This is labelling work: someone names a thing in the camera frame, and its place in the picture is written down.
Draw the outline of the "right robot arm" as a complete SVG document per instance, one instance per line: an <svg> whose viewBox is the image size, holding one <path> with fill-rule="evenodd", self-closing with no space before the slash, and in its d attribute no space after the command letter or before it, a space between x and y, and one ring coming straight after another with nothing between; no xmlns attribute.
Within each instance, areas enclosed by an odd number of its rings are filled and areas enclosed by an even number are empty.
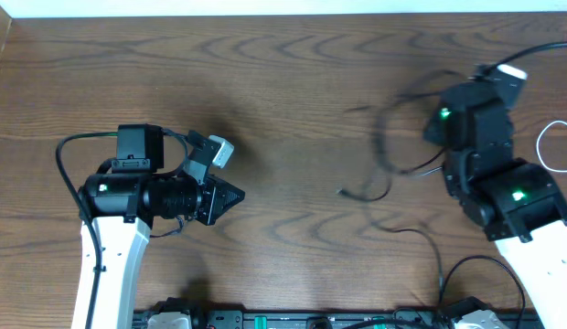
<svg viewBox="0 0 567 329"><path fill-rule="evenodd" d="M427 139L446 150L448 193L519 276L547 328L567 328L567 200L542 166L513 154L508 116L522 84L474 81L440 94Z"/></svg>

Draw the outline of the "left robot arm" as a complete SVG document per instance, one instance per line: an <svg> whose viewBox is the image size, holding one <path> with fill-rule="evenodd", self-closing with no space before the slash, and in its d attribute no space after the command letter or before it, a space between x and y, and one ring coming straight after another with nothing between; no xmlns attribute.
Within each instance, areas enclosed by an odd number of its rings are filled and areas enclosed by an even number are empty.
<svg viewBox="0 0 567 329"><path fill-rule="evenodd" d="M233 145L217 135L175 133L124 124L112 133L116 156L80 188L61 176L79 208L82 262L72 325L131 328L144 251L155 218L212 226L245 194L209 173L230 160Z"/></svg>

